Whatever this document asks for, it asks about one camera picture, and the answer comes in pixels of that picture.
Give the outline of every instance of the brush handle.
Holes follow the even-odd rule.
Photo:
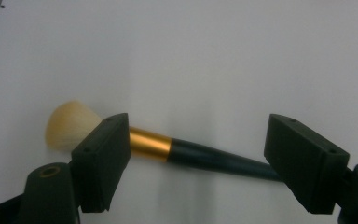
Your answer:
[[[231,175],[282,181],[271,166],[263,162],[174,138],[167,162]]]

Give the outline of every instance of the brush head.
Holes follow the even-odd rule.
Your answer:
[[[46,144],[57,150],[73,150],[101,121],[97,114],[78,101],[60,105],[48,120]]]

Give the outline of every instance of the brush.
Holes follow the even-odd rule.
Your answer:
[[[57,150],[73,150],[101,121],[96,113],[78,101],[60,105],[48,121],[46,144]],[[130,127],[130,147],[131,155],[157,161],[281,181],[277,173],[263,162],[134,127]]]

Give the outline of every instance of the white surface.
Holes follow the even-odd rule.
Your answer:
[[[265,161],[269,113],[301,120],[358,164],[358,1],[4,1],[0,202],[69,154],[49,114],[102,117]],[[132,158],[111,211],[82,223],[337,223],[284,185]]]

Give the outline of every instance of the gold ferrule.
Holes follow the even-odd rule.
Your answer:
[[[130,127],[130,147],[133,155],[166,161],[171,141],[170,137]]]

